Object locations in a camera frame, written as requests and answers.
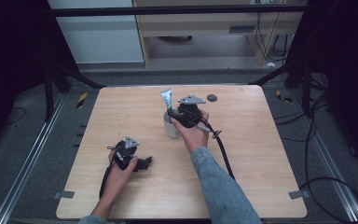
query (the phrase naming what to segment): wooden table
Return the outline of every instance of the wooden table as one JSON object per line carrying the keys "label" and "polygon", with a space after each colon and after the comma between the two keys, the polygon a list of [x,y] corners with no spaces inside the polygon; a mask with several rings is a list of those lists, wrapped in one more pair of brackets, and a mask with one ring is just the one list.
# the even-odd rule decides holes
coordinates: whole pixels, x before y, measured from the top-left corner
{"label": "wooden table", "polygon": [[[190,93],[216,102],[200,105],[209,112],[215,130],[221,130],[227,156],[245,194],[263,218],[304,217],[302,199],[288,192],[298,186],[282,146],[264,92],[258,86],[155,86],[101,89],[89,119],[75,163],[65,186],[72,199],[61,198],[59,218],[81,218],[98,202],[107,147],[126,135],[140,142],[138,158],[153,156],[147,171],[133,173],[121,193],[111,218],[208,218],[200,182],[182,137],[170,138],[164,130],[166,110],[161,91],[172,89],[176,100]],[[216,141],[208,148],[226,170]]]}

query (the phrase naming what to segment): person's right hand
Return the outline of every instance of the person's right hand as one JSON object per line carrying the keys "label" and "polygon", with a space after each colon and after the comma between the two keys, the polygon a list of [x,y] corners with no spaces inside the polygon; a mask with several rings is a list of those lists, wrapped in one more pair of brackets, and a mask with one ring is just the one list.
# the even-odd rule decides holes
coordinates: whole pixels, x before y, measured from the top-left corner
{"label": "person's right hand", "polygon": [[[200,112],[201,115],[208,120],[209,114],[201,109]],[[190,153],[199,147],[207,147],[209,133],[201,130],[197,126],[186,128],[176,119],[171,119],[171,121],[176,130],[182,135],[187,150]]]}

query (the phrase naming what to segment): floor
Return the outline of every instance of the floor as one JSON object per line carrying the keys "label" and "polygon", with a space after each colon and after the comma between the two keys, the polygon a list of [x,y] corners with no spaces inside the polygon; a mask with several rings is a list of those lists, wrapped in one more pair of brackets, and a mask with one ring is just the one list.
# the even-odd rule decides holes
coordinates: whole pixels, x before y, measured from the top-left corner
{"label": "floor", "polygon": [[[283,38],[280,38],[277,42],[275,51],[282,50],[282,40]],[[277,60],[282,58],[274,56],[273,50],[269,55]],[[276,67],[282,65],[280,61],[275,63]],[[191,40],[184,37],[157,37],[153,40],[150,64],[147,67],[118,67],[99,73],[88,71],[83,75],[108,86],[246,84],[263,77],[273,69],[267,66],[267,63],[258,64],[255,61],[244,35],[193,36]],[[323,75],[315,76],[326,81]],[[305,142],[310,119],[300,117],[288,122],[287,125],[279,125],[280,122],[301,114],[298,100],[301,88],[288,91],[282,84],[284,78],[285,75],[274,78],[263,86],[263,90],[271,113],[276,119],[298,185],[306,180],[304,159],[308,152],[310,177],[342,176],[358,190],[358,158],[351,156],[348,142],[334,116],[328,111],[328,105],[321,104],[323,106],[315,112],[317,132],[311,135],[309,151],[305,149]],[[55,210],[59,200],[54,199],[53,195],[64,188],[98,90],[93,90],[75,79],[69,79],[73,85],[69,94],[62,95],[55,91],[56,102],[62,99],[61,112],[39,154],[31,155],[35,157],[35,161],[32,163],[31,171],[27,173],[28,178],[21,183],[21,192],[15,198],[15,206],[7,210],[10,214],[9,223],[76,223],[75,220],[57,219]],[[281,90],[282,96],[290,98],[292,103],[277,97],[276,90]],[[88,92],[88,98],[83,107],[77,109],[76,104],[83,91]],[[319,91],[312,91],[314,99],[322,94]],[[44,100],[43,86],[20,94],[16,99],[15,108],[7,118],[7,126],[0,134],[0,207],[4,204],[13,183],[18,183],[16,177],[21,172],[23,164],[28,161],[31,148],[43,129]],[[339,170],[338,173],[332,170],[331,161]],[[329,182],[312,187],[314,197],[329,211],[334,211],[336,216],[349,220],[348,210],[344,209],[344,201],[348,199],[348,194],[339,193],[342,190],[346,189]],[[272,218],[264,222],[339,223],[324,213],[311,198],[305,199],[305,203],[309,213],[301,220]]]}

